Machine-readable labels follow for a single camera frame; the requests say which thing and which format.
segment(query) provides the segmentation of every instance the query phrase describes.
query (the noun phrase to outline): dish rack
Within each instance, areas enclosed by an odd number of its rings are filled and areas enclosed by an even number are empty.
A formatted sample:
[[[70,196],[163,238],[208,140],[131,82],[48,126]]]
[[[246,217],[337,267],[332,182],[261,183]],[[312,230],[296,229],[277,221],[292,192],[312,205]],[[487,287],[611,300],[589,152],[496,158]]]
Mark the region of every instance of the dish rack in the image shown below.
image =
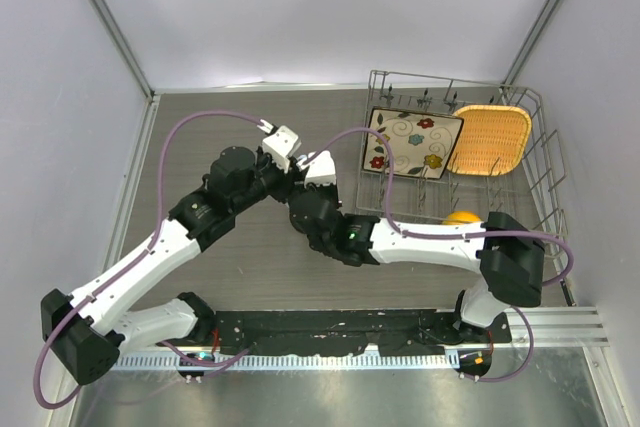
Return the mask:
[[[558,186],[567,171],[558,131],[547,131],[542,98],[537,92],[515,85],[373,70],[369,76],[363,125],[368,125],[376,107],[453,114],[464,106],[476,104],[517,106],[529,113],[532,131],[520,165],[504,175],[472,176],[445,170],[440,179],[394,177],[394,218],[440,224],[457,210],[471,211],[481,218],[486,218],[490,211],[500,211],[529,230],[566,238],[568,228]],[[366,142],[363,135],[356,211],[381,215],[388,174],[363,169]],[[547,247],[547,257],[555,261],[556,269],[561,268],[563,256],[555,245]]]

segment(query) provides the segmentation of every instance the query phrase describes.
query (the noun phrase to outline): robotic arm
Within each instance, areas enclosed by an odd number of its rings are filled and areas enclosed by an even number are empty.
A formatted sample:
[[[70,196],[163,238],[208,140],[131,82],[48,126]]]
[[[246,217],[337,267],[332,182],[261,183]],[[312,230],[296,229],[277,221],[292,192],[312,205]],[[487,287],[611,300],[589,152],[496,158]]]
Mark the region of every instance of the robotic arm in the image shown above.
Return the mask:
[[[290,220],[313,250],[346,265],[417,261],[451,265],[482,278],[458,299],[461,338],[477,339],[509,305],[540,304],[544,246],[514,238],[425,241],[405,238],[375,216],[342,214],[335,166],[329,152],[313,160],[296,159],[298,136],[287,127],[264,123],[268,136],[254,154],[229,147],[203,176],[202,185],[182,198],[162,223],[155,247],[77,314],[54,341],[52,350],[80,385],[94,382],[120,355],[166,339],[202,344],[215,328],[210,307],[193,293],[165,305],[129,309],[170,272],[208,249],[235,227],[235,218],[271,196],[288,203]],[[461,226],[412,225],[422,233],[467,233],[483,229],[525,230],[505,214],[491,213],[486,223]],[[41,303],[45,339],[82,299],[147,250],[149,239],[107,272],[70,295],[59,290]]]

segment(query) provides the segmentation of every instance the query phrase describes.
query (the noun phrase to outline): woven basket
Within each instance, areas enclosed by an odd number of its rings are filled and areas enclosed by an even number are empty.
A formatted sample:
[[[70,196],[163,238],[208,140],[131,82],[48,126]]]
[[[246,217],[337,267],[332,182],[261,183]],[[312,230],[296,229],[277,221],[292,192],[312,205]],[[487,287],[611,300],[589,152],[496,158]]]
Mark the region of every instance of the woven basket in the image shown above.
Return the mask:
[[[456,174],[503,175],[515,169],[531,134],[531,117],[519,107],[469,105],[448,169]]]

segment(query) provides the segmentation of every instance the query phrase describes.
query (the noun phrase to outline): gray floor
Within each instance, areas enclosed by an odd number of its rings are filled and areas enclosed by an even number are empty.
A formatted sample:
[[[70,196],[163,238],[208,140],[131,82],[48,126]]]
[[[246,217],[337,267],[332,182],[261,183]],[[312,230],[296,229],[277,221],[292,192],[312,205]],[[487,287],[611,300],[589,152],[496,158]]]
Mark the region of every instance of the gray floor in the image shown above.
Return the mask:
[[[491,376],[513,371],[525,353],[496,351]],[[527,370],[500,384],[475,385],[449,369],[233,372],[202,384],[170,385],[179,379],[175,372],[111,373],[85,388],[71,425],[606,425],[582,349],[538,349]]]
[[[359,90],[164,95],[125,252],[153,228],[160,146],[182,117],[208,109],[246,112],[288,125],[302,139],[300,152],[308,152],[347,127],[362,125],[365,100],[366,92]],[[168,157],[165,211],[199,186],[202,174],[223,148],[253,149],[260,139],[257,129],[236,119],[204,119],[185,126]],[[344,139],[332,150],[347,212],[355,207],[359,142],[357,136]],[[435,265],[346,267],[311,251],[289,224],[286,207],[268,199],[242,214],[234,231],[165,278],[137,307],[155,306],[180,292],[194,291],[219,310],[452,308],[458,292],[474,281],[475,276],[466,271]],[[545,289],[543,303],[565,305],[560,288]]]

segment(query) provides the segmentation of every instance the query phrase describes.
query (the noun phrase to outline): floral plate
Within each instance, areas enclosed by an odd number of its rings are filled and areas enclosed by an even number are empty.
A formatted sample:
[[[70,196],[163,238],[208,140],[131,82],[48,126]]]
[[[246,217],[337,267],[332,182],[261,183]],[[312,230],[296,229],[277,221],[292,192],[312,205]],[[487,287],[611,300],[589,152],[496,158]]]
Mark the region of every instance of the floral plate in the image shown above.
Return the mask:
[[[394,174],[439,179],[455,148],[464,120],[440,114],[373,109],[369,127],[391,145]],[[362,168],[382,172],[387,161],[382,141],[367,136]]]

